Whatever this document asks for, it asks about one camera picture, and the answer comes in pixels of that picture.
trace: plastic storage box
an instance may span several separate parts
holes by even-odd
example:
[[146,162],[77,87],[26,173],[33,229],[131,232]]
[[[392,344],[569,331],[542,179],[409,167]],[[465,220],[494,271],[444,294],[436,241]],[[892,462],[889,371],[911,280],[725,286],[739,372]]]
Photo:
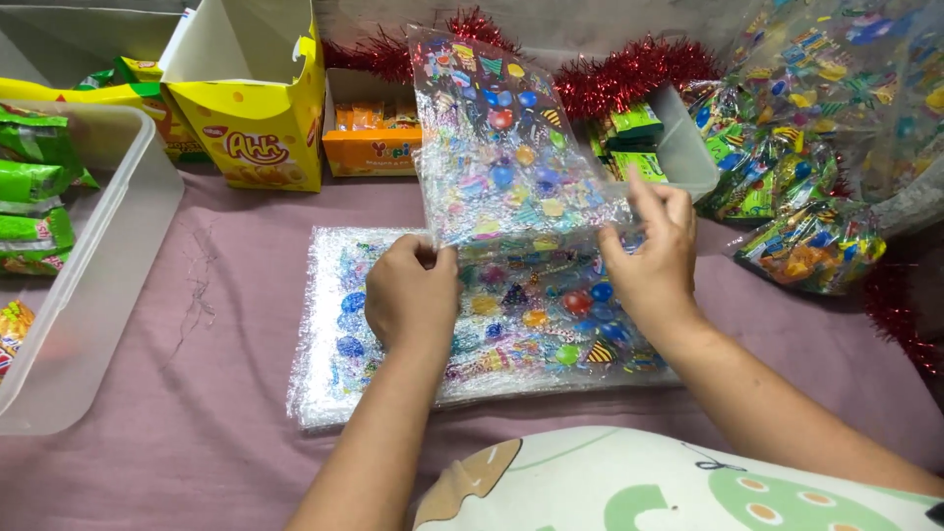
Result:
[[71,426],[92,405],[183,181],[142,111],[5,103],[69,116],[79,157],[102,186],[63,195],[76,245],[57,277],[0,277],[0,303],[19,298],[36,314],[0,383],[0,435],[45,435]]
[[656,90],[648,102],[665,126],[655,140],[656,156],[668,183],[687,190],[692,201],[699,200],[715,189],[720,175],[695,122],[671,86]]

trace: cardboard box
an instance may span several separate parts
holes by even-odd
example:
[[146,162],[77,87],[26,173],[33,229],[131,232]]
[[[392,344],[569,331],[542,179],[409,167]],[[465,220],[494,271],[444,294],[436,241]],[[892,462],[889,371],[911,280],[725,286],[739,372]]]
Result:
[[354,102],[415,101],[410,85],[388,83],[366,72],[328,69],[325,156],[334,177],[416,175],[411,153],[423,140],[420,128],[336,130],[334,106]]
[[158,83],[67,90],[127,56],[157,60],[179,15],[127,9],[0,7],[0,98],[126,105],[154,119],[172,161],[209,158],[163,101]]
[[161,85],[230,186],[321,190],[325,67],[309,0],[204,0]]

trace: pink bedsheet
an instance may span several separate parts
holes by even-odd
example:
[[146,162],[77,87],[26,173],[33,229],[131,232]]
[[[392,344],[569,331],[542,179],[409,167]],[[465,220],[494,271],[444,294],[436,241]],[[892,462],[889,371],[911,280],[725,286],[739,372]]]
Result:
[[[333,436],[285,417],[312,225],[421,226],[415,180],[301,195],[184,177],[92,409],[57,435],[0,437],[0,529],[279,529],[328,454]],[[733,234],[701,225],[710,318],[855,428],[944,471],[944,419],[902,351],[854,305],[787,294],[713,255]],[[417,488],[495,442],[591,423],[727,449],[681,388],[489,403],[433,415]]]

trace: yupi logo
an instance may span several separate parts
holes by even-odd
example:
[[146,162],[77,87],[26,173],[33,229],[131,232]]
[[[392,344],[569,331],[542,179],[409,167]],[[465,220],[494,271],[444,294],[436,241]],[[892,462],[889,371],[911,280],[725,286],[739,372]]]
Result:
[[233,131],[227,137],[227,153],[233,159],[245,159],[260,166],[284,163],[289,150],[278,144],[274,134],[247,135]]
[[373,147],[374,151],[377,152],[378,159],[382,159],[383,157],[393,157],[396,159],[397,157],[406,157],[410,155],[410,145],[406,143],[403,144],[403,147],[396,148],[387,147],[386,142],[373,142],[370,146]]

